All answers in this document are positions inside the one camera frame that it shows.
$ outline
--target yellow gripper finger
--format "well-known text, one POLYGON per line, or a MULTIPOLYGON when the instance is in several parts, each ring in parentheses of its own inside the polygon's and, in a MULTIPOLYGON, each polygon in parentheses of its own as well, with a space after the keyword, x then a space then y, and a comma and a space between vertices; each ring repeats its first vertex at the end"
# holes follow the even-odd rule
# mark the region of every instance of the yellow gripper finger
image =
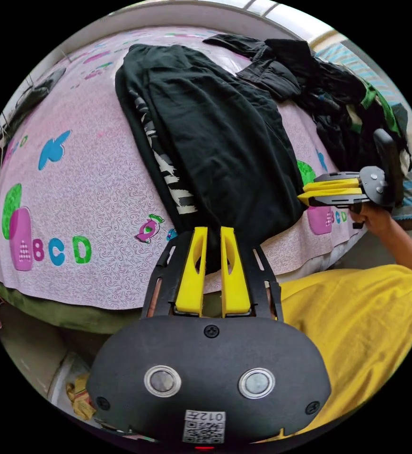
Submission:
POLYGON ((333 197, 333 196, 338 196, 338 195, 361 195, 362 190, 360 188, 352 189, 352 188, 346 188, 346 189, 321 189, 318 191, 308 191, 304 192, 303 194, 300 194, 297 196, 297 198, 307 205, 308 207, 310 206, 309 199, 311 197, 333 197))
POLYGON ((308 183, 303 187, 304 192, 322 191, 324 189, 350 189, 359 188, 358 178, 345 178, 342 180, 318 181, 308 183))
POLYGON ((185 262, 179 292, 176 298, 178 312, 202 316, 202 296, 206 274, 207 227, 196 227, 185 262))
POLYGON ((250 311, 250 296, 234 229, 222 227, 220 233, 222 317, 229 314, 247 314, 250 311))

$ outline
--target pink bedsheet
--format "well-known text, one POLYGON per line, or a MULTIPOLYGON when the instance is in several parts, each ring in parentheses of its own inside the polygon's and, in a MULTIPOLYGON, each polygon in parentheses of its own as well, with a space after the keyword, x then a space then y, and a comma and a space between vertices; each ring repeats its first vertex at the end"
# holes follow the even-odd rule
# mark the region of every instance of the pink bedsheet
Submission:
MULTIPOLYGON (((73 305, 142 306, 152 269, 176 233, 121 111, 114 75, 136 42, 192 47, 232 73, 249 64, 202 42, 215 33, 185 27, 120 33, 47 71, 66 67, 17 131, 0 173, 0 281, 6 287, 73 305)), ((335 171, 308 115, 289 102, 279 111, 305 182, 335 171)), ((355 233, 346 210, 310 209, 263 250, 283 274, 355 233)), ((218 289, 219 274, 208 276, 205 292, 218 289)))

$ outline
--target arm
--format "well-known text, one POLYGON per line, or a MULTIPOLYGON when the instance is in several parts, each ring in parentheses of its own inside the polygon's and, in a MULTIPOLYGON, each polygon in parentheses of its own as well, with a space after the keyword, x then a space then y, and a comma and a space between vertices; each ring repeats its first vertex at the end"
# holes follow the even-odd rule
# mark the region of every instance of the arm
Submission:
POLYGON ((351 217, 355 222, 365 222, 368 230, 381 240, 396 263, 412 270, 412 238, 387 211, 364 204, 360 214, 351 213, 351 217))

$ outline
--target yellow plastic bag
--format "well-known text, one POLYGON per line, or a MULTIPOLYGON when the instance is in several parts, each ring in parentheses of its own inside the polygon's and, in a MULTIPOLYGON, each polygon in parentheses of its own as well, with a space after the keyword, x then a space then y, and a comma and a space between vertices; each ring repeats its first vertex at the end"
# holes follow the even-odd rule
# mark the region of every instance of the yellow plastic bag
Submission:
POLYGON ((89 421, 96 410, 90 403, 89 393, 86 391, 86 382, 89 373, 81 374, 75 379, 75 384, 67 383, 67 396, 72 402, 73 411, 84 421, 89 421))

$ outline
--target black clothing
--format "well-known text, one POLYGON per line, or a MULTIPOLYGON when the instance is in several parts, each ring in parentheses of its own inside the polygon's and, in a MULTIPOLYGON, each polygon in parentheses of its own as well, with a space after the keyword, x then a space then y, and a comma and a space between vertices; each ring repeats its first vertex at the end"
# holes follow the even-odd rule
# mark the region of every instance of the black clothing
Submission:
MULTIPOLYGON (((279 102, 292 99, 311 114, 318 136, 339 170, 385 168, 384 157, 378 155, 373 141, 375 129, 385 129, 399 151, 407 147, 404 135, 396 127, 388 126, 387 111, 378 102, 368 105, 363 102, 369 98, 368 87, 345 67, 315 57, 307 42, 292 39, 263 42, 239 35, 215 35, 204 42, 249 58, 252 63, 237 77, 268 90, 279 102), (362 121, 358 130, 352 127, 349 105, 362 121)), ((404 113, 395 114, 397 122, 402 124, 401 131, 405 130, 404 113)))
POLYGON ((300 219, 302 178, 269 93, 179 45, 132 46, 115 86, 178 233, 210 228, 208 273, 220 226, 259 245, 300 219))

